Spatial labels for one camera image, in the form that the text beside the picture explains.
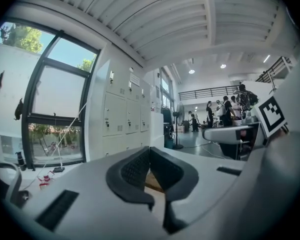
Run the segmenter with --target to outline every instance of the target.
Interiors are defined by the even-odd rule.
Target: locker
[[[141,106],[141,120],[140,120],[140,131],[148,131],[150,129],[150,107],[146,105]]]
[[[105,94],[103,111],[103,136],[119,135],[126,132],[127,102],[110,93]]]
[[[126,135],[126,150],[132,150],[141,147],[140,132],[130,133]]]
[[[142,79],[140,80],[140,103],[151,106],[150,85]]]
[[[121,97],[125,97],[128,91],[129,70],[112,59],[107,73],[106,91]]]
[[[140,87],[133,82],[130,82],[129,80],[127,81],[127,90],[126,90],[126,97],[129,100],[139,102],[140,101],[140,96],[141,96],[141,91]]]
[[[140,147],[150,146],[150,131],[143,131],[140,132],[140,139],[139,139]]]
[[[103,137],[103,155],[105,157],[127,150],[127,140],[125,135]]]
[[[140,104],[133,100],[126,101],[126,133],[140,132]]]

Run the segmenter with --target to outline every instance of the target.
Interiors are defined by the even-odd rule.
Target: balcony railing
[[[226,96],[233,95],[234,91],[239,90],[239,85],[233,86],[223,86],[217,88],[208,88],[201,90],[191,90],[179,92],[180,101],[190,100],[190,99],[199,99],[213,96]]]
[[[285,59],[286,63],[288,63],[290,65],[290,63],[291,63],[290,59],[288,57],[286,57],[284,59]],[[284,59],[283,59],[283,57],[280,57],[266,72],[261,74],[259,76],[259,78],[255,81],[271,84],[270,76],[272,78],[276,77],[276,74],[278,74],[281,70],[283,70],[286,67]]]

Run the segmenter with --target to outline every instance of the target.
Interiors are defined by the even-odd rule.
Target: vent slot
[[[53,231],[67,211],[70,209],[79,193],[65,190],[63,191],[50,206],[36,219],[41,226]]]

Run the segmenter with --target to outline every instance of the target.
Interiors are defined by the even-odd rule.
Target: sticker
[[[130,82],[134,83],[136,86],[140,86],[140,78],[130,73]]]
[[[267,137],[274,134],[287,122],[273,96],[256,107],[256,110]]]

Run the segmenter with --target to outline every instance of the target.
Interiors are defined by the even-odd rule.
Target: black shirt
[[[214,117],[212,116],[212,110],[211,110],[211,108],[207,106],[206,107],[206,111],[207,111],[207,116],[209,117],[209,120],[211,122],[213,122],[214,121]]]
[[[227,100],[225,103],[224,103],[224,108],[225,108],[225,118],[228,120],[228,121],[231,121],[231,112],[230,112],[230,109],[229,108],[232,108],[232,105],[231,105],[231,102],[229,100]]]

